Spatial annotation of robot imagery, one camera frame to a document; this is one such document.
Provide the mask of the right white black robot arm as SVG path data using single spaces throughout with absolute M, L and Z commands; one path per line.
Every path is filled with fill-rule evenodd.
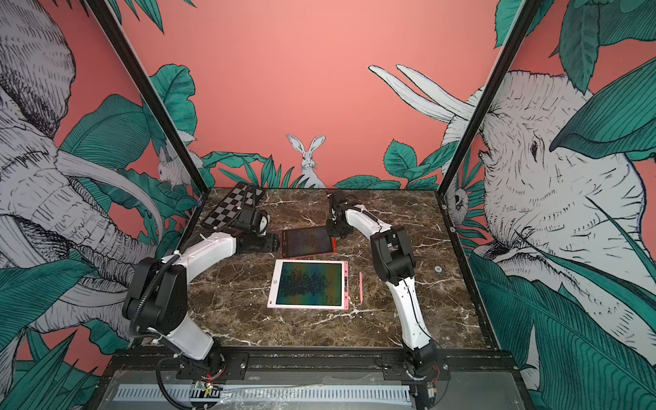
M 413 377 L 427 373 L 437 360 L 438 343 L 429 333 L 415 288 L 416 258 L 410 238 L 401 225 L 391 225 L 372 214 L 356 198 L 340 190 L 327 193 L 330 237 L 345 238 L 360 232 L 370 242 L 375 273 L 391 291 L 401 321 L 405 363 Z

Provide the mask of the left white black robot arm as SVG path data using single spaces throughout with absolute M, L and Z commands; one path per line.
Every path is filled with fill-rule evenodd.
M 206 360 L 214 340 L 188 313 L 189 283 L 232 256 L 275 253 L 279 246 L 276 233 L 215 232 L 162 259 L 143 259 L 135 268 L 122 308 L 130 337 L 162 340 L 179 355 Z

